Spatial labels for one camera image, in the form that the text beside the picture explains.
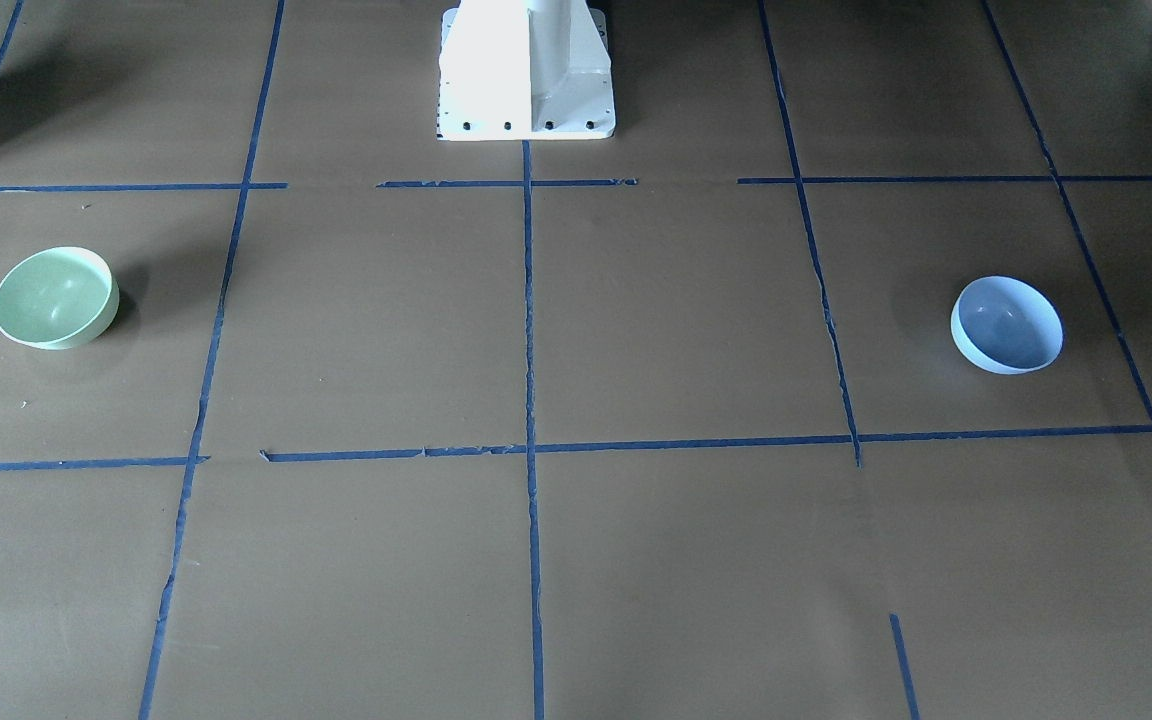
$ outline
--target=floor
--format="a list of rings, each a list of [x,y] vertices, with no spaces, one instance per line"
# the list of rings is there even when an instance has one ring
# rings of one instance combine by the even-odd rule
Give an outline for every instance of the floor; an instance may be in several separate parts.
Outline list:
[[[1152,717],[1152,0],[605,3],[558,145],[452,5],[0,0],[0,278],[124,294],[0,336],[0,719]]]

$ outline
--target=green bowl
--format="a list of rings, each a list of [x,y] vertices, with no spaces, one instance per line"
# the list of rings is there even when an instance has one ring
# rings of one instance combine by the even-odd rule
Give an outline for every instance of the green bowl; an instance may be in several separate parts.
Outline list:
[[[91,342],[118,311],[118,282],[100,255],[52,247],[20,262],[0,283],[0,331],[43,350]]]

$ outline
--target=mint green bowl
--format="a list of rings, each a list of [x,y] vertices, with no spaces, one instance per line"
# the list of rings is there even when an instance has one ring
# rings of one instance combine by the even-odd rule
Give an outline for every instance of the mint green bowl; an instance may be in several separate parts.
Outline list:
[[[0,331],[43,350],[91,342],[118,311],[109,265],[82,247],[52,247],[20,262],[0,283]]]

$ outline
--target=light blue bowl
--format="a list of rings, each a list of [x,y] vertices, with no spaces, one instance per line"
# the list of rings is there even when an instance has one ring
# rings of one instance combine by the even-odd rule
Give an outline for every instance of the light blue bowl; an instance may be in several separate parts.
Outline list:
[[[1001,376],[1041,370],[1064,344],[1064,327],[1051,301],[1018,279],[1001,275],[964,288],[950,314],[950,332],[967,359]]]
[[[0,283],[0,331],[43,350],[91,342],[118,311],[109,265],[82,247],[52,247],[20,262]]]

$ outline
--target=white metal base plate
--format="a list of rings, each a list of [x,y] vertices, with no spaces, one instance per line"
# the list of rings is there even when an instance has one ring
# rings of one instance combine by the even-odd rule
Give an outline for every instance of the white metal base plate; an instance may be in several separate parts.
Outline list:
[[[447,44],[456,13],[456,8],[444,13],[444,39],[439,47]],[[594,18],[604,48],[608,47],[607,15],[593,8],[589,14]],[[605,74],[568,76],[562,92],[536,99],[539,118],[523,118],[508,128],[487,127],[462,118],[456,100],[445,94],[442,86],[439,82],[435,132],[440,141],[601,141],[616,129],[612,78]]]

